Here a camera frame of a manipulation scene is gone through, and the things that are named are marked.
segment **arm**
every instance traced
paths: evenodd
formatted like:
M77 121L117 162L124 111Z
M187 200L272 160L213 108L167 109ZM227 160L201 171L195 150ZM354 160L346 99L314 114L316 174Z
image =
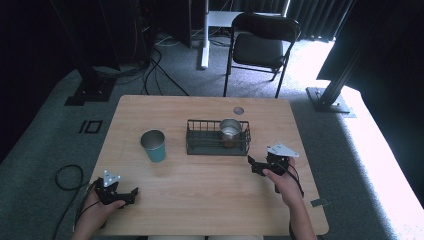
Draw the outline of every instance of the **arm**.
M125 201L118 200L111 204L104 205L100 202L94 188L91 189L84 208L87 209L79 218L72 240L88 240L108 219L108 217L118 208L125 205Z
M291 166L295 166L292 157L289 158L289 163ZM294 174L293 168L290 167L289 171ZM289 207L291 227L296 238L299 240L316 239L302 194L294 179L288 174L279 176L268 169L264 169L263 173L275 183L282 195L283 202Z

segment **chair back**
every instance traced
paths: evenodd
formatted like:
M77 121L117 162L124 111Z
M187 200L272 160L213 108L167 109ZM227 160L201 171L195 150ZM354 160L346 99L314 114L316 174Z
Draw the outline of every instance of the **chair back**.
M232 22L232 33L242 30L261 38L294 43L300 35L296 20L254 13L241 13Z

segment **wood grain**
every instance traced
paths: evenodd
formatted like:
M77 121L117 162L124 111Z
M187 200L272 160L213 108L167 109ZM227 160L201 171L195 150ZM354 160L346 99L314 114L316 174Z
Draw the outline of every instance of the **wood grain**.
M233 113L242 107L243 115ZM104 235L288 235L289 212L268 179L251 173L245 156L186 154L188 119L249 121L249 155L265 162L281 142L300 153L296 169L317 234L328 231L290 104L282 99L123 96L92 181L104 170L121 176L118 192L139 187L136 203L117 211ZM166 159L152 163L140 145L149 129L165 134Z

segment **black wire basket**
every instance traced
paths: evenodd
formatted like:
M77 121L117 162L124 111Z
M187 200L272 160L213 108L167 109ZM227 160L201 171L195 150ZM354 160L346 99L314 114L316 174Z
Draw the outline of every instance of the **black wire basket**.
M186 147L188 155L246 156L249 152L250 126L248 121L239 121L241 132L228 142L221 139L221 121L187 120Z

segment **chair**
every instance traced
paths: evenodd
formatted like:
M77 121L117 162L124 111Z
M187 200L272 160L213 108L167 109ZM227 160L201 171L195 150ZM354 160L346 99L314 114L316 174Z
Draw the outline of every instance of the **chair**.
M234 18L231 24L231 42L225 74L224 97L227 95L231 68L241 68L273 73L270 81L274 81L281 70L280 82L275 94L275 98L278 98L290 51L299 35L300 26L293 19L253 13L241 13ZM283 42L289 43L285 52Z

